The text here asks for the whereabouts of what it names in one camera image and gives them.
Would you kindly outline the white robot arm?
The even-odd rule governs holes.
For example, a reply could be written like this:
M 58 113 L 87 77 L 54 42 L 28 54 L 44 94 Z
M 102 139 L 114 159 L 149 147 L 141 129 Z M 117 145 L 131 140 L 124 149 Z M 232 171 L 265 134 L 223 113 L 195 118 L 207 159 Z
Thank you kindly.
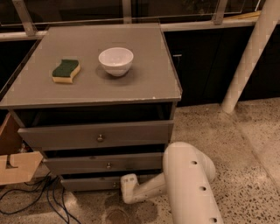
M 173 224 L 224 224 L 210 186 L 215 173 L 206 154 L 189 143 L 171 143 L 162 173 L 142 184 L 135 174 L 121 177 L 122 199 L 133 204 L 166 194 Z

